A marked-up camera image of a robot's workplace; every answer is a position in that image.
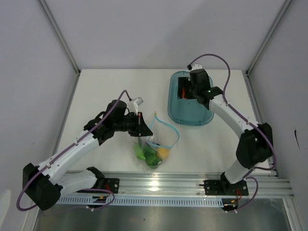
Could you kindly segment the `green cucumber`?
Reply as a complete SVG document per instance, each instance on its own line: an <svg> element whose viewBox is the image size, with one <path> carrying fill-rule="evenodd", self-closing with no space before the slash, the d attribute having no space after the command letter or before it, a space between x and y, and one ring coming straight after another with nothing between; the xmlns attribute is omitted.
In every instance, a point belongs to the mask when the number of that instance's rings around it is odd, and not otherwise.
<svg viewBox="0 0 308 231"><path fill-rule="evenodd" d="M156 155L156 150L147 144L145 145L134 144L133 150L135 152L136 157L140 160L146 160L151 156Z"/></svg>

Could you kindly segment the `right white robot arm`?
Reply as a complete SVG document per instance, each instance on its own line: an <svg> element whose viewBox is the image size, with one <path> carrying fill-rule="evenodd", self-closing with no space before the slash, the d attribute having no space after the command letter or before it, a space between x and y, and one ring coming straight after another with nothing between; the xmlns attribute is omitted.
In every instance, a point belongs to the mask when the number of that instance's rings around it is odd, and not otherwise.
<svg viewBox="0 0 308 231"><path fill-rule="evenodd" d="M269 124L251 121L237 111L219 87L210 84L210 77L201 65L188 67L189 76L178 80L178 98L196 99L199 104L218 115L237 135L236 161L220 175L218 186L204 182L207 195L233 195L242 189L244 179L258 164L275 156L272 128Z"/></svg>

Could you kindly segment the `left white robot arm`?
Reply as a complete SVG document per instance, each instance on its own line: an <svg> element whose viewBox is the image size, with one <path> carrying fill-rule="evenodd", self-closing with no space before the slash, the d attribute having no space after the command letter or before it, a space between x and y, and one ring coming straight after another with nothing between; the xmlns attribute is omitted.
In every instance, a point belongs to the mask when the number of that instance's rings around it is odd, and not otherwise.
<svg viewBox="0 0 308 231"><path fill-rule="evenodd" d="M147 137L153 133L146 125L138 97L125 103L113 100L105 111L90 120L74 142L37 166L27 164L23 169L23 192L40 210L53 207L60 197L78 191L100 192L104 188L104 174L95 167L65 175L82 157L112 138L115 132L127 132L132 137Z"/></svg>

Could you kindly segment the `yellow lemon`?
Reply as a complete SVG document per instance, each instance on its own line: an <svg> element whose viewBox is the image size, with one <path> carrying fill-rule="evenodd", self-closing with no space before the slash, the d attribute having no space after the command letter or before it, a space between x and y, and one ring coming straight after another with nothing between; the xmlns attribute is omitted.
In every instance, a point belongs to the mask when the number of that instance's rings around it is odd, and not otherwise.
<svg viewBox="0 0 308 231"><path fill-rule="evenodd" d="M157 155L162 160L167 159L170 155L170 152L171 152L170 148L162 148L162 147L157 148Z"/></svg>

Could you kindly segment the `clear zip top bag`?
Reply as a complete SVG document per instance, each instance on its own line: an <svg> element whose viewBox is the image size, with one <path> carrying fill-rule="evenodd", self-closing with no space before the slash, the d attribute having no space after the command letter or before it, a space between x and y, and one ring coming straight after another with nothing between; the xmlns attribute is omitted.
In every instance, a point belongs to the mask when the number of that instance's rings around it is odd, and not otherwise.
<svg viewBox="0 0 308 231"><path fill-rule="evenodd" d="M170 148L172 150L172 148L178 143L179 139L180 139L180 133L179 131L170 123L167 123L165 121L163 121L162 119L160 119L158 117L157 112L154 112L153 115L151 115L147 120L146 120L147 125L149 126L149 128L151 129L153 135L152 136L146 136L146 137L138 137L134 143L134 144L138 144L138 145L149 145L151 146L153 149L156 150L156 154L157 154L157 148L162 147L162 148ZM153 168L150 168L149 166L147 166L147 164L145 163L145 160L140 160L138 159L139 162L141 162L141 164L143 164L143 169L145 170L152 170Z"/></svg>

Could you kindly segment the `green bell pepper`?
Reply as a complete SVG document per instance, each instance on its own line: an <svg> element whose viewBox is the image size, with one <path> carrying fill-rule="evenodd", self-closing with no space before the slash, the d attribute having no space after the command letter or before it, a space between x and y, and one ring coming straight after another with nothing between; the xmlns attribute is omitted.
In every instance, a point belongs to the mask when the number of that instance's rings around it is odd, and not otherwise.
<svg viewBox="0 0 308 231"><path fill-rule="evenodd" d="M145 157L145 163L150 168L156 169L163 162L163 160L157 155L148 155Z"/></svg>

